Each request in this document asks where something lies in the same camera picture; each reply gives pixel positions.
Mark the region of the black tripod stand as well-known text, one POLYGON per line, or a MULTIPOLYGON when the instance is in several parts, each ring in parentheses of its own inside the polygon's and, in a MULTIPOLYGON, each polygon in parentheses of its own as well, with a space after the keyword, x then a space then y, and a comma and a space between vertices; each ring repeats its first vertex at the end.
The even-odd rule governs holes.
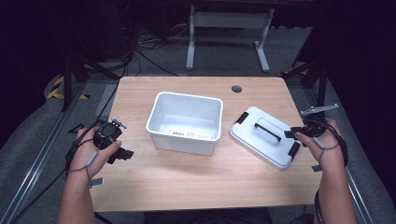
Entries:
POLYGON ((284 80, 288 80, 302 73, 305 73, 304 78, 301 81, 301 85, 303 88, 310 89, 316 82, 318 82, 318 96, 316 104, 324 105, 328 77, 326 61, 316 60, 309 63, 304 63, 288 72, 280 72, 278 76, 283 78, 284 80))
POLYGON ((106 77, 119 80, 120 76, 114 74, 109 69, 103 67, 99 63, 84 58, 76 53, 68 53, 64 60, 64 105, 62 111, 65 112, 73 102, 72 92, 72 77, 75 77, 77 82, 86 82, 89 79, 88 69, 84 67, 87 64, 93 70, 96 70, 100 74, 106 77))

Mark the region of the person's dark clothing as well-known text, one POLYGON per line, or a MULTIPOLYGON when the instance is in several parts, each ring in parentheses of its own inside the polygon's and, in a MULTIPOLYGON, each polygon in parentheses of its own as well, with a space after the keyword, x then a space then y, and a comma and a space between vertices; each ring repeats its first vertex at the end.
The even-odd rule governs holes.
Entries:
POLYGON ((273 224, 267 208, 145 212, 144 224, 273 224))

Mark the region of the aluminium floor rail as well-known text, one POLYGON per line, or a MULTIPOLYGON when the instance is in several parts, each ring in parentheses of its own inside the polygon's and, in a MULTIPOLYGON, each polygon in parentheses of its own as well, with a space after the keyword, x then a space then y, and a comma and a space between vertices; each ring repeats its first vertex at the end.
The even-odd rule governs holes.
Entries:
MULTIPOLYGON (((318 97, 316 96, 315 92, 312 89, 304 89, 304 94, 309 105, 319 107, 318 97)), ((335 101, 334 103, 330 103, 329 107, 332 108, 326 109, 325 114, 330 117, 335 117, 336 119, 338 119, 336 113, 344 111, 342 105, 337 101, 335 101)), ((361 192, 358 188, 356 178, 351 173, 349 167, 346 168, 346 173, 348 176, 349 190, 352 195, 359 224, 374 224, 373 219, 369 214, 369 211, 365 204, 365 201, 361 196, 361 192)))
POLYGON ((0 224, 11 224, 16 215, 22 210, 23 205, 26 203, 37 179, 40 177, 44 166, 46 165, 54 145, 59 138, 59 134, 64 127, 70 113, 72 112, 79 96, 83 93, 86 87, 85 83, 78 83, 72 93, 72 98, 69 106, 64 112, 61 112, 56 119, 52 129, 50 130, 46 141, 35 156, 30 168, 25 174, 18 191, 13 197, 7 210, 0 218, 0 224))

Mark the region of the person's right hand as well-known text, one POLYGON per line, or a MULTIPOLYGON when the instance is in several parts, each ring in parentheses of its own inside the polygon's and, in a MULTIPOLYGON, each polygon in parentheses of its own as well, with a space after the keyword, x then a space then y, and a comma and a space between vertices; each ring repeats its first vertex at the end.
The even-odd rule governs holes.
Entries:
POLYGON ((298 133, 297 139, 309 148, 324 175, 337 175, 345 171, 343 148, 346 143, 337 123, 333 119, 326 119, 326 121, 334 127, 336 133, 326 130, 319 137, 309 137, 298 133))

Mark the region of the person's left hand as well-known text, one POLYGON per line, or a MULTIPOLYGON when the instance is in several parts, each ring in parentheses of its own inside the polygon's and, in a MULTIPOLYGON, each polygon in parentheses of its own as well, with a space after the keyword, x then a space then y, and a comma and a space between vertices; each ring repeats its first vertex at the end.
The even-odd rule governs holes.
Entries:
POLYGON ((121 146, 121 141, 116 140, 109 147, 102 150, 98 149, 93 142, 97 130, 98 126, 94 126, 91 129, 78 131, 78 137, 82 137, 82 141, 78 145, 68 173, 68 176, 87 179, 88 185, 91 179, 104 167, 108 158, 121 146))

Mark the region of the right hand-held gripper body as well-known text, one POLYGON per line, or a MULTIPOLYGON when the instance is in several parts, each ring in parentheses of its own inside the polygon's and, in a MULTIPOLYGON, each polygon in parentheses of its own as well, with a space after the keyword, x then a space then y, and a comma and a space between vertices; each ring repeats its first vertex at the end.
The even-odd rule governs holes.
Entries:
POLYGON ((338 104, 311 106, 310 108, 300 112, 303 118, 304 127, 302 133, 309 137, 319 137, 325 133, 326 130, 331 133, 336 133, 332 125, 329 125, 325 118, 325 111, 338 108, 338 104))

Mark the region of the white lid with black handle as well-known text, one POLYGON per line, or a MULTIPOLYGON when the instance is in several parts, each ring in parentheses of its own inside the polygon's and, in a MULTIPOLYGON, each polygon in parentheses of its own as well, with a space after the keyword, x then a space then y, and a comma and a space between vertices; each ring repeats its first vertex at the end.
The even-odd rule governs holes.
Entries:
POLYGON ((285 135, 289 130, 288 124, 251 106, 233 124, 230 135, 276 168, 285 170, 301 146, 299 141, 285 135))

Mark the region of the grey metal table frame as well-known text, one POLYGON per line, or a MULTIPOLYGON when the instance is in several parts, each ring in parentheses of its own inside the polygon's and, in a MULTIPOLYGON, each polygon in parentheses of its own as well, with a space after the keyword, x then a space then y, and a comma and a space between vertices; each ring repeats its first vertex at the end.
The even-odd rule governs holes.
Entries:
POLYGON ((261 29, 262 35, 254 42, 254 48, 264 73, 270 71, 269 63, 263 49, 268 35, 275 10, 268 9, 265 13, 239 13, 239 12, 208 12, 199 11, 195 5, 191 5, 189 17, 189 45, 186 59, 186 69, 194 67, 195 55, 195 29, 201 28, 238 28, 238 29, 261 29))

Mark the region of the white plastic storage box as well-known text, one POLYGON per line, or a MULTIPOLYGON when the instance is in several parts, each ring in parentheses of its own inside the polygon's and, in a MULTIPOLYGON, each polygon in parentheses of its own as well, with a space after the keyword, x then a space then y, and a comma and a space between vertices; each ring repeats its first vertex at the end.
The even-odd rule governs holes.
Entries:
POLYGON ((220 140, 222 112, 219 98, 162 91, 146 130, 156 148, 211 156, 220 140))

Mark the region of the yellow black floor tape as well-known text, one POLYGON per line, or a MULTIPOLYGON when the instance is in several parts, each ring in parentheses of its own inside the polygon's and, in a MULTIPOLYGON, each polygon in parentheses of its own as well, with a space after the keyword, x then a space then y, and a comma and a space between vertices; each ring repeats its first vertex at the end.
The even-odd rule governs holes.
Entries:
POLYGON ((55 80, 51 90, 49 91, 49 93, 47 95, 48 99, 51 99, 51 98, 63 99, 64 98, 64 94, 63 93, 59 93, 59 89, 60 89, 61 85, 63 84, 63 82, 64 82, 64 77, 63 76, 59 76, 55 80))

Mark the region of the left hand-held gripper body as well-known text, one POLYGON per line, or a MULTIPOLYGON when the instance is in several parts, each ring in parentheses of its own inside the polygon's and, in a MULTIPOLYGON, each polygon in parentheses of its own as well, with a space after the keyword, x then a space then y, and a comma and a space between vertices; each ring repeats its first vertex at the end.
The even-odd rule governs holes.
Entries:
POLYGON ((126 126, 115 118, 111 121, 100 120, 99 123, 100 125, 94 134, 93 142, 100 150, 115 142, 122 134, 121 129, 126 129, 126 126))

